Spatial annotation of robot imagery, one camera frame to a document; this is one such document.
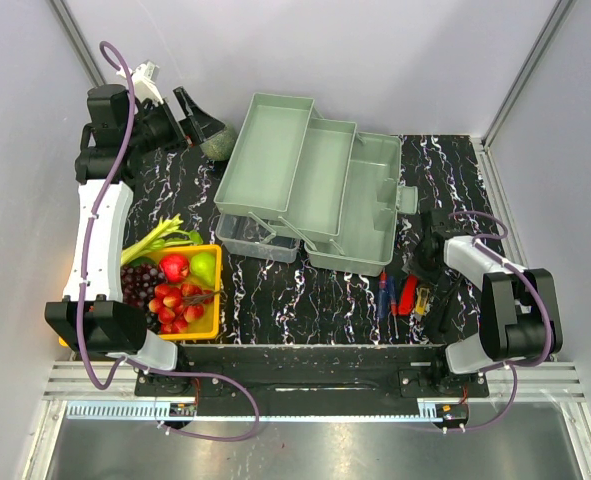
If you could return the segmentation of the yellow utility knife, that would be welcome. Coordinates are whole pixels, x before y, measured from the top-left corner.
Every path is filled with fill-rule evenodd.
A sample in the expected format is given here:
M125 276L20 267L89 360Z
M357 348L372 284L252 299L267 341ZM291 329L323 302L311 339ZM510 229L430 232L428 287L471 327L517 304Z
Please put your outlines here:
M423 317L426 314L430 300L430 288L427 286L420 286L417 289L416 303L413 314L417 317Z

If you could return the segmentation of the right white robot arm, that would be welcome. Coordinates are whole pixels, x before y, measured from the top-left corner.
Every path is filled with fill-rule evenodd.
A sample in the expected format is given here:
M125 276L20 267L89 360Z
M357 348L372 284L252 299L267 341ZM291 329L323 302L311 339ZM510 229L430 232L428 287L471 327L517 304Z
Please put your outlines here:
M563 346L552 274L519 265L484 243L507 236L501 221L496 222L498 235L475 234L457 222L459 217L477 215L493 218L477 211L422 213L422 234L406 266L431 286L439 285L451 270L481 294L478 331L443 348L439 357L443 375L482 373L502 366L535 367Z

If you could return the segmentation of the red folding knife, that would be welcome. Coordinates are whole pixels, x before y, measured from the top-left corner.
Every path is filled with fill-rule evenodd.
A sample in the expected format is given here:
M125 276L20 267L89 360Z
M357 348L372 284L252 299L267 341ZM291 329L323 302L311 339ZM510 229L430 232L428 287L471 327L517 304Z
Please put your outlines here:
M403 284L398 302L398 314L409 316L415 308L418 278L409 274Z

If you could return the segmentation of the blue screwdriver long shaft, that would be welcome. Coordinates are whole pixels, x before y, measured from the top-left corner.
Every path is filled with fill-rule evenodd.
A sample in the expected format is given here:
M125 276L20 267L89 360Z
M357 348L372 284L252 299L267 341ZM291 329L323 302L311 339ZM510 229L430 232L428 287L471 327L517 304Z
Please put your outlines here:
M382 271L379 276L378 297L377 297L377 318L384 321L389 314L389 282L388 275Z

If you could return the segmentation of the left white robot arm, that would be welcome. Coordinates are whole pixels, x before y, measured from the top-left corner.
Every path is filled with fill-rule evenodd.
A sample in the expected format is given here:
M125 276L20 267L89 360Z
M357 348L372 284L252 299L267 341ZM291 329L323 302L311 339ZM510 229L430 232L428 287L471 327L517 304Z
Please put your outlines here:
M183 87L173 94L182 119L165 102L133 99L123 85L88 91L90 121L75 161L80 209L74 260L61 300L45 306L47 324L82 357L105 355L155 373L176 368L178 348L150 331L144 312L123 298L126 220L143 157L199 145L204 127L216 122Z

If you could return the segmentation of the blue screwdriver red tip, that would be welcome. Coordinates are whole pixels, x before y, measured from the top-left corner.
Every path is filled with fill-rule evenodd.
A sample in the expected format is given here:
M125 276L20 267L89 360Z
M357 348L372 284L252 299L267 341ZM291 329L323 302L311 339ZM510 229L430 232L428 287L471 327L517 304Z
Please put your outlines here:
M391 315L392 315L393 321L394 321L395 338L398 339L399 338L399 330L398 330L398 323L397 323L398 308L397 308L397 298L396 298L396 291L395 291L395 279L392 275L389 275L387 277L386 285L387 285L387 294L388 294L388 298L389 298L390 312L391 312Z

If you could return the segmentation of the translucent plastic tool box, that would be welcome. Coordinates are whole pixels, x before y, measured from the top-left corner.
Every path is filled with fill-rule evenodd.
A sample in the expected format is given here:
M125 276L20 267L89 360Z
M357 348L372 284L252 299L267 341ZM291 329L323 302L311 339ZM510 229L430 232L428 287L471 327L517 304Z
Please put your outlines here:
M323 118L313 99L253 95L215 194L216 236L231 254L376 277L397 219L417 211L400 184L402 142Z

